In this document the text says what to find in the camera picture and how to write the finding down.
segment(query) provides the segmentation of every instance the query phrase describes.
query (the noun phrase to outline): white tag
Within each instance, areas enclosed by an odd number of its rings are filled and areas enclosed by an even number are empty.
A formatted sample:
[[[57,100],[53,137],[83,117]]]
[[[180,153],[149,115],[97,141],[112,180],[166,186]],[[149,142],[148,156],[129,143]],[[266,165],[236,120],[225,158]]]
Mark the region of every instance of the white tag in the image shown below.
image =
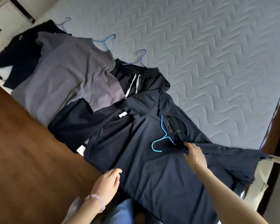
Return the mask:
[[[118,115],[120,118],[123,117],[123,116],[126,116],[127,115],[127,112],[123,112],[121,113],[120,115]]]
[[[85,146],[82,145],[80,146],[78,149],[77,149],[77,152],[81,155],[81,156],[84,156],[84,151],[85,151]]]

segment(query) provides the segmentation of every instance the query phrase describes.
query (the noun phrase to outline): person's right arm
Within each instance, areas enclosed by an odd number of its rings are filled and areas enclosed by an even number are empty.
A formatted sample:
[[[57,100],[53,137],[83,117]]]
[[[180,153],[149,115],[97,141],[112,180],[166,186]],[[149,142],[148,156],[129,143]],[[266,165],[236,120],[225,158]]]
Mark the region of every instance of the person's right arm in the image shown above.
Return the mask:
[[[190,143],[185,145],[189,155],[184,154],[184,157],[203,183],[222,224],[268,224],[207,168],[205,156],[199,147]]]

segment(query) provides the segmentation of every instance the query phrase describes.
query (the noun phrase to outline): gray mattress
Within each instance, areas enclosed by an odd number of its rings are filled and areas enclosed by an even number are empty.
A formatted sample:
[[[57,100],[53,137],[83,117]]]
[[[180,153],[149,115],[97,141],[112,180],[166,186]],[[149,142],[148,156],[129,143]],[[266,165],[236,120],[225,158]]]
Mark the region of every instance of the gray mattress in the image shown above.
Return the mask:
[[[73,36],[115,33],[115,58],[146,49],[144,63],[214,143],[265,141],[280,100],[280,0],[59,0],[37,23],[65,17]]]

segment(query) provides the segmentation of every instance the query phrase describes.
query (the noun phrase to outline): wooden floor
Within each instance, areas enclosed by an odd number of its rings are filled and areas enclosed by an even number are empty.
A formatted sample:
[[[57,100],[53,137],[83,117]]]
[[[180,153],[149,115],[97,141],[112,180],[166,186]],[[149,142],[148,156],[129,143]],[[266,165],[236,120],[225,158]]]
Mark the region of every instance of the wooden floor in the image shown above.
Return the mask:
[[[280,137],[280,109],[265,151]],[[61,223],[100,173],[0,88],[0,223]]]

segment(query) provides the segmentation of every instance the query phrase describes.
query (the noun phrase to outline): bracelet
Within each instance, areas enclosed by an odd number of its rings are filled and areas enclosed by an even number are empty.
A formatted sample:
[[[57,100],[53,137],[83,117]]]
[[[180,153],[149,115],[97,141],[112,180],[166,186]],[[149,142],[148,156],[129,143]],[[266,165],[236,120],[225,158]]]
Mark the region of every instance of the bracelet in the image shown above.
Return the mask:
[[[91,194],[91,195],[89,195],[89,196],[87,196],[86,197],[87,199],[88,198],[96,198],[96,199],[98,199],[99,201],[100,201],[100,203],[101,203],[101,205],[102,205],[102,209],[100,210],[100,212],[99,213],[102,213],[103,212],[103,210],[105,210],[105,203],[104,203],[104,201],[101,199],[101,197],[99,196],[99,195],[97,195],[97,194]]]

